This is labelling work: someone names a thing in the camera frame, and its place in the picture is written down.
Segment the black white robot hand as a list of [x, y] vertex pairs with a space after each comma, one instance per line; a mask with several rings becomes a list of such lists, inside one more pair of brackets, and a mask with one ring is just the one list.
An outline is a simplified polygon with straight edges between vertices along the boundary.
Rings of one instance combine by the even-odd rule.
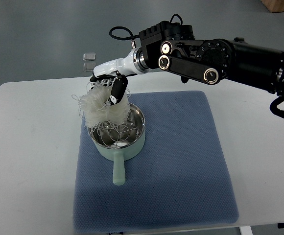
[[111, 105], [120, 103], [128, 85], [128, 76], [144, 74], [149, 72], [149, 68], [144, 61], [142, 49], [134, 48], [125, 58], [115, 59], [105, 62], [94, 68], [90, 78], [90, 84], [98, 83], [111, 86], [111, 94], [108, 102]]

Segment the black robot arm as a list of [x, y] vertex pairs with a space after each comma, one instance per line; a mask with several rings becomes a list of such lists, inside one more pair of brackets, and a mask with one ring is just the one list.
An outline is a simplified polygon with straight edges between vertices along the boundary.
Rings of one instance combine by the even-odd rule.
[[136, 62], [145, 69], [161, 69], [189, 80], [215, 85], [223, 79], [265, 90], [277, 98], [270, 111], [284, 118], [284, 50], [250, 45], [243, 38], [197, 40], [192, 26], [162, 21], [128, 40], [139, 39]]

